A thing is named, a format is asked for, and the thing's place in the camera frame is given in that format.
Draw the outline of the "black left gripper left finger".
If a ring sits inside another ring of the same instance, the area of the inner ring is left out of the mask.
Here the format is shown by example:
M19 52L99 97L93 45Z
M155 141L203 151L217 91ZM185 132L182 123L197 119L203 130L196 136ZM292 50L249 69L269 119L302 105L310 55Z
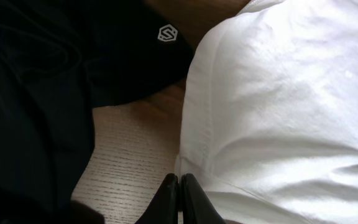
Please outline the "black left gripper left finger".
M149 206L135 224L178 223L178 177L167 174Z

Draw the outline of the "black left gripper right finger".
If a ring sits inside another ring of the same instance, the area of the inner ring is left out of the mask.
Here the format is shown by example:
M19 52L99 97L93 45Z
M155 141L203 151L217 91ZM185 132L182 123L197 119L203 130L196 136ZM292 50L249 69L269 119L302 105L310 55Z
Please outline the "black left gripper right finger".
M184 224L225 224L193 174L183 175L180 187Z

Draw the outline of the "white t-shirt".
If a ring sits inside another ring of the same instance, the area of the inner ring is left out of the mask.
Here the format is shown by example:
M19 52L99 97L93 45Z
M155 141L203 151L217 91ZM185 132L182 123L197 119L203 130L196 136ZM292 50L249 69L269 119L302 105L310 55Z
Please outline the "white t-shirt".
M358 0L251 1L213 27L176 167L225 220L358 223Z

